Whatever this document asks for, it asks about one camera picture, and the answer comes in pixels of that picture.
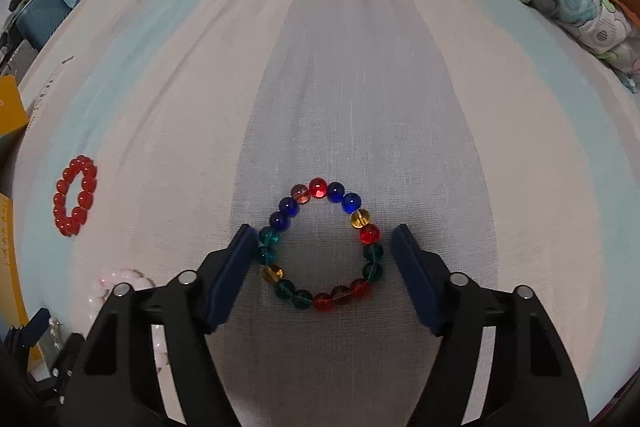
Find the gray stripe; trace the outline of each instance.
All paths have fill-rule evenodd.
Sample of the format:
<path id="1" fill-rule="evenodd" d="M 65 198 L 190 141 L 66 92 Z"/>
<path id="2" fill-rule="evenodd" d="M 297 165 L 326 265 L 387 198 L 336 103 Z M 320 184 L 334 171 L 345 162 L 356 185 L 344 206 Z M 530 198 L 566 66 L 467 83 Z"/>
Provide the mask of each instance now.
<path id="1" fill-rule="evenodd" d="M 575 67 L 578 68 L 580 74 L 591 84 L 591 87 L 593 87 L 597 93 L 600 102 L 602 102 L 602 107 L 616 127 L 622 149 L 625 152 L 634 179 L 636 183 L 640 185 L 640 142 L 638 142 L 634 128 L 623 112 L 621 105 L 618 103 L 616 95 L 611 90 L 607 79 L 604 78 L 598 68 L 593 66 L 593 59 L 588 55 L 588 52 L 582 49 L 576 42 L 567 39 L 562 30 L 552 26 L 552 23 L 542 15 L 539 13 L 535 13 L 534 15 L 540 17 L 541 26 L 553 35 L 558 47 L 566 53 Z"/>
<path id="2" fill-rule="evenodd" d="M 478 153 L 411 0 L 293 1 L 247 126 L 232 226 L 264 225 L 292 185 L 316 175 L 360 193 L 386 239 L 408 223 L 450 267 L 497 281 Z M 348 284 L 364 263 L 347 216 L 326 200 L 303 207 L 278 246 L 285 277 L 312 293 Z M 389 255 L 383 264 L 371 300 L 329 316 L 296 312 L 250 272 L 212 339 L 241 421 L 404 425 L 437 340 Z"/>

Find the blue bead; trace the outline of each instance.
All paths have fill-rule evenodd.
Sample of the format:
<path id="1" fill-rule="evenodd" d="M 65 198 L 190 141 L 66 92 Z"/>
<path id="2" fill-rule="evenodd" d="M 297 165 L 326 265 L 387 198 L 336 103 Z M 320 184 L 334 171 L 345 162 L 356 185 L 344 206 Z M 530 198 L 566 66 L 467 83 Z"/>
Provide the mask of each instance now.
<path id="1" fill-rule="evenodd" d="M 353 214 L 356 210 L 359 209 L 361 204 L 362 200 L 360 199 L 360 196 L 355 192 L 349 192 L 349 194 L 345 194 L 342 198 L 342 209 L 347 214 Z"/>
<path id="2" fill-rule="evenodd" d="M 294 217 L 300 210 L 298 202 L 293 198 L 282 198 L 278 204 L 279 210 L 287 217 Z"/>
<path id="3" fill-rule="evenodd" d="M 274 212 L 269 216 L 269 224 L 272 229 L 278 230 L 278 232 L 283 232 L 289 227 L 289 217 L 282 212 Z"/>
<path id="4" fill-rule="evenodd" d="M 331 182 L 326 187 L 326 198 L 332 203 L 340 203 L 344 196 L 344 185 L 339 182 Z"/>

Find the multicolored bead bracelet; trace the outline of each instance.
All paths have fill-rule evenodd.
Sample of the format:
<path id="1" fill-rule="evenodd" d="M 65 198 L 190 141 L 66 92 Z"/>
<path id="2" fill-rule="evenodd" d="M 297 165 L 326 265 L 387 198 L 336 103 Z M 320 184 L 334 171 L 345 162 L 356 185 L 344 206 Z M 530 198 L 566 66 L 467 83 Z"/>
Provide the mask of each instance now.
<path id="1" fill-rule="evenodd" d="M 291 195 L 282 198 L 278 204 L 278 211 L 269 217 L 269 226 L 263 227 L 258 233 L 261 246 L 258 249 L 258 263 L 264 265 L 262 278 L 273 284 L 275 294 L 283 299 L 292 301 L 293 306 L 305 310 L 311 305 L 319 312 L 331 311 L 334 305 L 347 304 L 351 297 L 364 297 L 371 291 L 370 283 L 380 280 L 382 266 L 378 263 L 384 250 L 378 243 L 380 230 L 371 222 L 367 210 L 361 208 L 362 200 L 355 192 L 344 193 L 344 186 L 338 182 L 327 185 L 322 178 L 314 178 L 309 186 L 295 185 Z M 362 268 L 362 279 L 355 279 L 349 286 L 337 285 L 331 293 L 311 295 L 308 290 L 296 290 L 295 285 L 284 279 L 282 268 L 274 264 L 277 260 L 275 245 L 280 240 L 280 233 L 289 228 L 290 219 L 300 210 L 300 205 L 307 203 L 311 197 L 318 200 L 326 197 L 332 203 L 340 203 L 342 209 L 350 215 L 351 226 L 359 230 L 360 242 L 364 245 L 363 256 L 368 263 Z"/>

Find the yellow bead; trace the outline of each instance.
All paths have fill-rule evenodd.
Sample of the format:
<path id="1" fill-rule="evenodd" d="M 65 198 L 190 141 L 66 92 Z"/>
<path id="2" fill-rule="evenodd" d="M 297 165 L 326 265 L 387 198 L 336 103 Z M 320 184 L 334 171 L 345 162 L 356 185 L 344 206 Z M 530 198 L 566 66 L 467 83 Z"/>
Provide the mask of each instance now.
<path id="1" fill-rule="evenodd" d="M 368 210 L 359 208 L 353 214 L 351 214 L 351 226 L 354 229 L 361 229 L 365 225 L 368 225 L 371 221 L 371 215 Z"/>
<path id="2" fill-rule="evenodd" d="M 268 264 L 262 268 L 262 278 L 270 284 L 278 282 L 282 279 L 283 275 L 284 272 L 282 271 L 282 268 L 277 264 Z"/>

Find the yellow box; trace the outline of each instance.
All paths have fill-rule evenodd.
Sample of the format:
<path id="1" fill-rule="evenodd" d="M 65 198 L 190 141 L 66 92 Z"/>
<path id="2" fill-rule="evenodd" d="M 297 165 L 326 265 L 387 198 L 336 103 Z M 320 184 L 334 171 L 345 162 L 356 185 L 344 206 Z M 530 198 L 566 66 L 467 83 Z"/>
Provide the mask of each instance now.
<path id="1" fill-rule="evenodd" d="M 15 139 L 28 123 L 15 78 L 0 76 L 0 166 L 4 165 Z"/>

